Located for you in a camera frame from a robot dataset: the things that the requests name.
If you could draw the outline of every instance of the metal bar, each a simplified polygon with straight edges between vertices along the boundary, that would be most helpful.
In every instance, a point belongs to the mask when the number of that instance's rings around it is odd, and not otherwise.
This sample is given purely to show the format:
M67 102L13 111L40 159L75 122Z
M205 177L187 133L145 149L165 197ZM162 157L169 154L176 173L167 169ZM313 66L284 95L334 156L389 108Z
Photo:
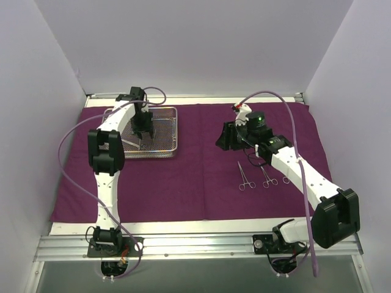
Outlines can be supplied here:
M363 293L373 293L371 281L369 279L368 272L364 265L362 255L352 255L354 267L356 268L357 276L361 284Z
M144 237L143 260L194 259L194 258L262 258L255 255L252 235L264 233L224 234L157 234L137 235ZM119 258L87 258L84 236L45 236L40 239L36 261L101 261ZM354 237L341 241L325 250L315 246L317 255L360 255Z
M26 288L24 289L24 293L35 293L38 289L39 280L42 275L44 262L33 262L32 268L30 270L30 276L27 280Z

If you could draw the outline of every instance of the glass panel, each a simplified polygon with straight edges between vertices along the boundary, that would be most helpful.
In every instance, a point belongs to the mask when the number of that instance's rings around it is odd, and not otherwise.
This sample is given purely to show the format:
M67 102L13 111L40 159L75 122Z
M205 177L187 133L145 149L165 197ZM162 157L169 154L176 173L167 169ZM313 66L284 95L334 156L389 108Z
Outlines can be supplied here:
M291 277L277 278L264 258L184 259L142 261L131 276L111 284L96 275L99 265L46 262L38 292L362 292L350 256L319 257L318 278L310 261Z

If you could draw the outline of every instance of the white backdrop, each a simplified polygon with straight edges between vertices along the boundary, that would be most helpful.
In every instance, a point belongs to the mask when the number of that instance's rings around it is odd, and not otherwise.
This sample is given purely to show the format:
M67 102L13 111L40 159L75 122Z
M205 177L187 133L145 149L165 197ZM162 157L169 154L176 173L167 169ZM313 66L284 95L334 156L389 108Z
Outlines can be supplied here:
M0 4L0 291L23 292L59 179L56 149L85 102L33 0Z
M390 292L391 2L354 0L307 91L334 181L360 197L364 261Z
M87 93L303 92L353 0L36 0Z

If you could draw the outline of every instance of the black bracket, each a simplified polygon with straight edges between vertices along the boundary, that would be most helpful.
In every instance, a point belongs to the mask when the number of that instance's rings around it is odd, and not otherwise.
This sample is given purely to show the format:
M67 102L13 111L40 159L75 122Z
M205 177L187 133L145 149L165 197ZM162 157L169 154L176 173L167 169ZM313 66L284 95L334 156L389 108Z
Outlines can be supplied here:
M135 239L138 243L143 244L144 242L142 237L135 237ZM123 255L126 248L128 248L128 252ZM89 258L137 257L139 252L135 249L134 241L130 237L123 237L118 228L103 230L98 226L94 229L89 241L87 256Z
M114 176L114 173L122 170L125 164L125 153L118 131L102 131L92 129L88 132L88 161L95 174L100 172ZM102 150L100 146L108 144L108 150Z
M272 234L256 234L252 236L252 243L254 247L254 253L256 255L291 255L303 248L297 243L292 243L286 246L280 246L277 242L274 242Z
M322 198L311 220L313 239L329 248L360 230L359 197L352 189Z

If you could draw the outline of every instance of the robotic arm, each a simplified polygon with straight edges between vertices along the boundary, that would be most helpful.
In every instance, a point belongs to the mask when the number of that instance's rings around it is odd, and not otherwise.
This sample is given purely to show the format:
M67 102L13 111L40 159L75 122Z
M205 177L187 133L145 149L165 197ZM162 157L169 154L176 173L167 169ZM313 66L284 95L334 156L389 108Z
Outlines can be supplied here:
M118 111L108 118L97 129L88 133L89 164L95 173L98 187L98 198L106 206L98 204L97 227L93 232L96 249L120 250L123 247L121 230L111 219L109 211L117 222L120 222L117 208L117 185L120 171L125 164L121 133L131 121L132 130L140 139L142 133L153 134L153 116L148 111L148 104L130 101L144 101L145 92L139 87L132 87L129 95L119 95L114 109Z
M275 136L267 127L263 112L252 112L246 104L233 106L236 120L224 123L216 145L223 150L254 148L262 157L303 192L301 169L292 144L284 136ZM307 161L303 163L308 201L314 215L311 220L314 241L329 248L360 230L359 199L351 190L342 190L320 175ZM272 230L274 243L282 250L295 242L308 241L305 220L291 219Z

